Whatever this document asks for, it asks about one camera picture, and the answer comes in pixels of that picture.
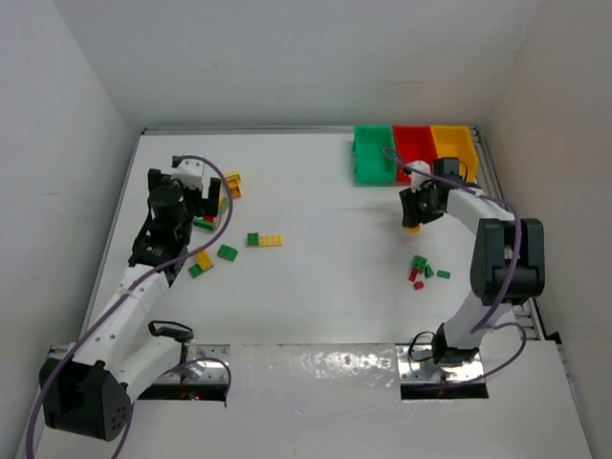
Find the green square lego brick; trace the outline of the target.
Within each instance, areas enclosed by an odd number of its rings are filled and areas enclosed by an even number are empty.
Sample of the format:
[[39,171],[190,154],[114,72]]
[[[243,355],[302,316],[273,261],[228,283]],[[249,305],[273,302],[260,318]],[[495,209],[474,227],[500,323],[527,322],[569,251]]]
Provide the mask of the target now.
[[412,268],[422,273],[427,266],[427,258],[421,255],[415,255],[412,259]]

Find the tan lego plate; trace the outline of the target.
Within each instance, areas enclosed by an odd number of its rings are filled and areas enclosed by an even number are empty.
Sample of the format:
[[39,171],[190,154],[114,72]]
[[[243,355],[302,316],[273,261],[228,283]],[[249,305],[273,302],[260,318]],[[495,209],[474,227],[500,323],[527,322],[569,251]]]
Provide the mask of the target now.
[[260,234],[258,239],[259,247],[279,247],[283,245],[281,234]]

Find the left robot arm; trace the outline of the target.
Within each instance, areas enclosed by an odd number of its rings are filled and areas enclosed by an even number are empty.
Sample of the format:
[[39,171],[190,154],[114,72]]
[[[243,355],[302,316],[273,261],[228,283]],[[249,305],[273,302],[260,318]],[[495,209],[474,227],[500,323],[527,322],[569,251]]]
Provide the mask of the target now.
[[83,337],[40,370],[47,427],[110,442],[133,403],[179,363],[191,329],[147,317],[190,256],[195,219],[217,215],[222,182],[206,181],[204,168],[187,159],[168,174],[148,171],[147,214],[119,287]]

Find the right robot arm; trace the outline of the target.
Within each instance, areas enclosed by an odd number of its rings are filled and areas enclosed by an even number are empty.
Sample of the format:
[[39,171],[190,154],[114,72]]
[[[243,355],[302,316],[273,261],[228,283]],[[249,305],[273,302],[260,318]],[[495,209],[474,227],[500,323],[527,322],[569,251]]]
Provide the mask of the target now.
[[459,160],[404,164],[410,187],[399,193],[402,226],[414,230],[448,215],[475,237],[470,293],[432,340],[432,362],[472,360],[485,334],[510,307],[542,294],[545,286],[543,223],[522,218],[509,202],[487,195],[460,175]]

